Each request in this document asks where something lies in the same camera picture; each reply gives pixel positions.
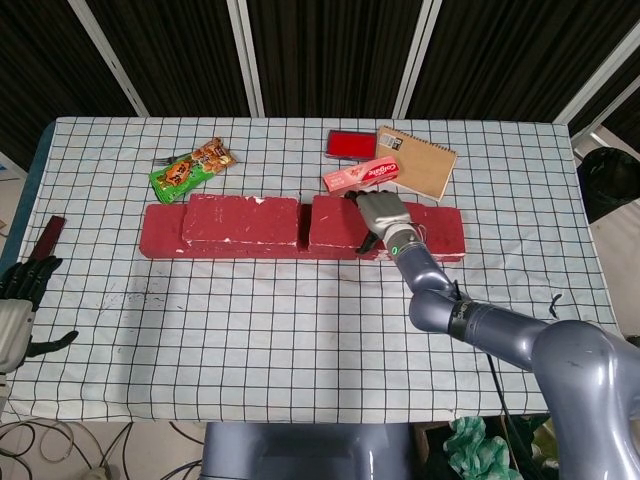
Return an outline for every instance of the gray robot arm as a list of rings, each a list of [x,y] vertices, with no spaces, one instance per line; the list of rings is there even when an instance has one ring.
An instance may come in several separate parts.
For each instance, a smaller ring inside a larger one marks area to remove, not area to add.
[[[547,402],[564,479],[640,479],[630,417],[640,406],[640,350],[580,321],[548,324],[458,293],[394,193],[352,195],[413,292],[409,317],[532,371]]]

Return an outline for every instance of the black grid line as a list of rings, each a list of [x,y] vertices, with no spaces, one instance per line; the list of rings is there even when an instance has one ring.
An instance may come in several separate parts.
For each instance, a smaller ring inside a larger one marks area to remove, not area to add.
[[[462,212],[467,255],[445,271],[473,298],[616,332],[584,219],[565,126],[511,122],[62,118],[23,240],[67,218],[65,261],[34,325],[38,340],[80,332],[66,351],[28,359],[9,381],[3,420],[406,422],[500,411],[483,355],[407,318],[411,292],[390,262],[151,261],[138,251],[156,203],[154,158],[214,135],[238,164],[195,193],[323,194],[331,129],[382,125],[458,152],[442,206]],[[405,201],[434,206],[393,184]],[[498,362],[514,413],[546,411],[533,375]]]

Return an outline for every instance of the notebook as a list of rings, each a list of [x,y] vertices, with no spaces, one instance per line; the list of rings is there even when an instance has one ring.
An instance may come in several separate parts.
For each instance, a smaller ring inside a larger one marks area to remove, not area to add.
[[[391,155],[400,166],[393,180],[439,202],[456,163],[456,152],[389,127],[378,130],[376,157]]]

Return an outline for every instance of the green cloth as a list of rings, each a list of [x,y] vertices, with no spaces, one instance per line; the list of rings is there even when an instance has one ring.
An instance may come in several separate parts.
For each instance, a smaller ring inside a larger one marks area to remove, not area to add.
[[[451,422],[455,432],[444,442],[449,465],[465,480],[523,480],[509,468],[509,448],[501,437],[485,438],[481,417],[463,417]]]

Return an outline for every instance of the robotic hand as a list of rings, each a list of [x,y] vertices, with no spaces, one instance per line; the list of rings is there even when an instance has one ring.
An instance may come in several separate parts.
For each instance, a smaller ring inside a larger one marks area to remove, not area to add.
[[[585,322],[548,324],[464,297],[396,194],[347,197],[362,213],[367,239],[383,239],[411,288],[409,317],[418,329],[449,334],[533,372],[553,418],[562,478],[640,479],[630,428],[630,417],[640,412],[638,348]]]
[[[16,263],[0,276],[0,373],[13,372],[27,357],[61,350],[78,336],[74,330],[60,340],[42,343],[31,337],[35,312],[61,263],[56,257],[29,260]]]

